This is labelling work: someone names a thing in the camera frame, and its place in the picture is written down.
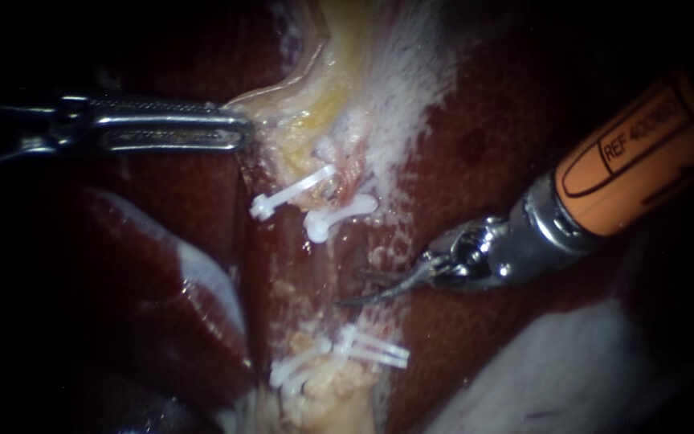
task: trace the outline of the white plastic clip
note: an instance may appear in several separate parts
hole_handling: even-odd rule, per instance
[[[265,194],[259,194],[253,199],[253,203],[251,204],[251,216],[262,222],[269,219],[275,214],[275,208],[293,199],[302,191],[312,188],[318,182],[331,178],[336,172],[336,167],[334,167],[333,164],[329,164],[315,173],[310,174],[308,177],[301,179],[299,182],[294,182],[291,186],[278,191],[270,197],[267,197]]]
[[[324,243],[329,238],[329,229],[335,223],[354,215],[370,214],[377,210],[379,203],[374,196],[356,194],[346,207],[329,214],[329,210],[312,210],[304,217],[307,238],[313,243]]]
[[[302,365],[309,362],[313,358],[327,354],[331,351],[332,343],[326,338],[318,339],[315,345],[311,346],[301,353],[283,360],[282,362],[272,363],[272,372],[269,375],[269,385],[272,387],[280,387],[283,383],[290,380],[291,375],[296,372]]]
[[[353,345],[356,343],[373,347],[376,350],[355,348]],[[361,333],[352,324],[345,325],[341,329],[341,342],[334,346],[333,352],[344,359],[359,358],[401,369],[406,369],[410,356],[409,350]]]

